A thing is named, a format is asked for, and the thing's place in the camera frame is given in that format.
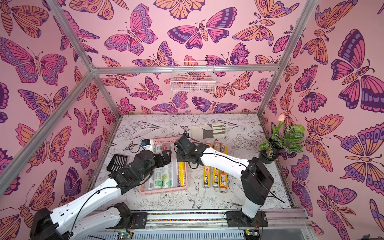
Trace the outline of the yellow plastic wrap roll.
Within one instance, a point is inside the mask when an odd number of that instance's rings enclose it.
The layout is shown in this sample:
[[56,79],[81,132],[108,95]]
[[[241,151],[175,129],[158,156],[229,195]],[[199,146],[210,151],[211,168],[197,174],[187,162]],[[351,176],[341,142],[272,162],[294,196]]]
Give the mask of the yellow plastic wrap roll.
[[208,189],[211,186],[211,167],[204,166],[203,188]]
[[[228,153],[228,147],[226,145],[221,145],[220,152],[223,154]],[[220,193],[226,194],[228,192],[228,174],[220,170]]]
[[[214,142],[214,149],[218,152],[221,151],[221,142],[218,141],[217,139],[215,139],[215,142]],[[219,183],[219,175],[220,175],[220,170],[217,169],[217,168],[213,168],[213,177],[212,177],[212,181],[213,181],[213,187],[215,189],[218,189],[220,187],[220,183]]]
[[179,186],[184,187],[186,185],[186,165],[185,163],[178,163],[179,167]]

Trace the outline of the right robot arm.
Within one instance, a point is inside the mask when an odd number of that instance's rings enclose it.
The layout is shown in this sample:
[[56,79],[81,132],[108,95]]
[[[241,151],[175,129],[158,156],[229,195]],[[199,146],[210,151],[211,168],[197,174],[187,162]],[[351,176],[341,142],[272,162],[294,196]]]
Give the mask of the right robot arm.
[[275,180],[260,159],[239,159],[218,152],[205,144],[190,143],[184,146],[175,143],[175,148],[179,162],[213,167],[240,180],[246,196],[242,213],[249,219],[253,219],[265,204]]

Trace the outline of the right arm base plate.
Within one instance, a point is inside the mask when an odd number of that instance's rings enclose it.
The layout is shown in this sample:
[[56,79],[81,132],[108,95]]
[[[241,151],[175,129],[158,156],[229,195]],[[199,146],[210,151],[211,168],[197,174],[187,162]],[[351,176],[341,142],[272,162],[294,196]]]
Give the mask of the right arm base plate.
[[242,211],[227,211],[224,219],[230,228],[256,228],[268,227],[269,223],[264,211],[258,211],[254,218],[249,218]]

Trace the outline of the white green plastic wrap roll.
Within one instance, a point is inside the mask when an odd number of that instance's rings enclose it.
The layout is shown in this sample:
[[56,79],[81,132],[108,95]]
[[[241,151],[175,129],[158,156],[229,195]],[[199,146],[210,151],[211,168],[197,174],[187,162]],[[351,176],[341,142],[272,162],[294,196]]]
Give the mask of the white green plastic wrap roll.
[[[163,151],[170,149],[169,143],[163,144]],[[162,168],[162,189],[168,189],[170,187],[170,164],[165,165]]]
[[[156,154],[160,154],[163,150],[163,145],[162,144],[155,145],[154,150]],[[163,168],[162,167],[156,168],[154,171],[154,190],[160,190],[162,188],[162,175],[163,175]]]

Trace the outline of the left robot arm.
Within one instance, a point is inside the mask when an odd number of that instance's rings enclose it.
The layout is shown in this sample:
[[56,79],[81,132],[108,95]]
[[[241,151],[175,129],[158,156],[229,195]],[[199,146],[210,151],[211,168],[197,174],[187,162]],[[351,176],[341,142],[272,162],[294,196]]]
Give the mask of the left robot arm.
[[172,152],[154,154],[143,150],[122,169],[110,174],[109,178],[95,189],[59,208],[39,210],[34,217],[30,238],[32,240],[78,240],[89,234],[116,226],[131,227],[133,216],[124,204],[92,215],[103,204],[124,195],[148,181],[155,169],[170,164]]

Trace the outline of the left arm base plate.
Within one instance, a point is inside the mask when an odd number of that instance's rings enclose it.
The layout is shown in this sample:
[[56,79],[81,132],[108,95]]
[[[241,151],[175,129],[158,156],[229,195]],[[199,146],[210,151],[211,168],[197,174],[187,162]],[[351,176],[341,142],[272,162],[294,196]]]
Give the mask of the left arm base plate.
[[125,231],[132,229],[144,229],[147,224],[147,212],[133,212],[127,216],[121,217],[117,224],[114,224],[108,229],[123,229]]

